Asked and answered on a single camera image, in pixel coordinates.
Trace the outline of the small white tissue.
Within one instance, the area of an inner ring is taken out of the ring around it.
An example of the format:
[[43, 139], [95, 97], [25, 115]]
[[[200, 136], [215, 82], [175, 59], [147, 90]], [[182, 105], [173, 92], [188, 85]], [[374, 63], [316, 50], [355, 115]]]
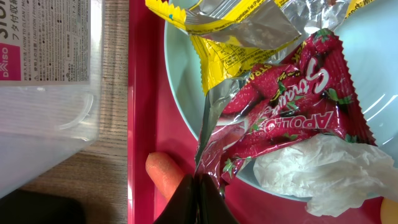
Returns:
[[317, 134], [255, 160], [259, 185], [281, 195], [308, 197], [308, 213], [337, 217], [362, 206], [368, 194], [397, 200], [397, 169], [378, 147]]

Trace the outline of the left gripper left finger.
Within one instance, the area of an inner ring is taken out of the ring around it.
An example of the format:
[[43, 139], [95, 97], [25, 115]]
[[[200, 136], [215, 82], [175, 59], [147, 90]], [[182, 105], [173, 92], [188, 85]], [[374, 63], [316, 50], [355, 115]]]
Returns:
[[195, 224], [196, 218], [195, 181], [191, 175], [185, 175], [154, 224]]

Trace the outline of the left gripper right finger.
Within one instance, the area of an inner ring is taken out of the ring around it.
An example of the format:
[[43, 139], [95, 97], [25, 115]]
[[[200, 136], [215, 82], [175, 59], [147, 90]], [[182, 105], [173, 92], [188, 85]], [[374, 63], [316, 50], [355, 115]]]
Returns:
[[238, 224], [208, 174], [198, 175], [198, 223]]

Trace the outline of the yellow snack wrapper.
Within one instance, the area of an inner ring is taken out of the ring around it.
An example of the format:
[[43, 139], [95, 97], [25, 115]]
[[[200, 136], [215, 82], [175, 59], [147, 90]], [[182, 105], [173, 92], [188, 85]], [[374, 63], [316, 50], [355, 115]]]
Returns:
[[372, 1], [199, 0], [182, 9], [167, 1], [146, 0], [146, 6], [188, 34], [207, 93], [256, 63], [284, 58], [322, 28], [335, 30]]

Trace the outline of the red strawberry candy wrapper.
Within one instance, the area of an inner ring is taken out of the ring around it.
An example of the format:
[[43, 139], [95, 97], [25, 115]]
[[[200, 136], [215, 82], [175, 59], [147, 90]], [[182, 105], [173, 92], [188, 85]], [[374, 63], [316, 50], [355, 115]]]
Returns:
[[329, 29], [280, 63], [258, 63], [206, 94], [196, 172], [227, 184], [250, 159], [317, 134], [375, 144], [349, 74], [343, 43]]

